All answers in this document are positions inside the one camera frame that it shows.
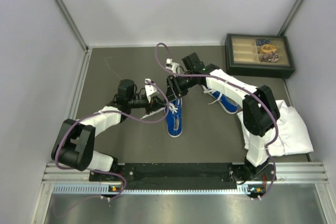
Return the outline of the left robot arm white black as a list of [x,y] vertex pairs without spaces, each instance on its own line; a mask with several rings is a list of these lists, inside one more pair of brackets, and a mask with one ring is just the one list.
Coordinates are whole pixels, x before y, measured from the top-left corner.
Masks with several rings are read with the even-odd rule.
[[94,150],[95,138],[108,128],[131,117],[132,109],[144,108],[147,114],[159,112],[169,103],[151,79],[145,80],[145,93],[137,92],[134,81],[121,80],[112,101],[101,110],[82,119],[66,119],[61,125],[51,158],[59,169],[99,170],[107,180],[119,174],[118,160]]

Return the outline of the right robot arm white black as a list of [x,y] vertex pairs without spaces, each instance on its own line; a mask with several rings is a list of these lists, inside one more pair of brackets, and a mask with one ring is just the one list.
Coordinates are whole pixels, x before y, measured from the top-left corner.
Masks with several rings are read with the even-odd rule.
[[243,126],[250,134],[248,152],[245,158],[245,174],[252,180],[264,174],[272,160],[269,146],[279,136],[277,121],[280,112],[272,90],[268,86],[255,87],[229,76],[220,67],[204,63],[196,53],[183,58],[186,73],[179,73],[180,65],[168,58],[165,70],[167,77],[166,96],[171,100],[187,95],[195,86],[205,86],[220,96],[237,103],[243,111]]

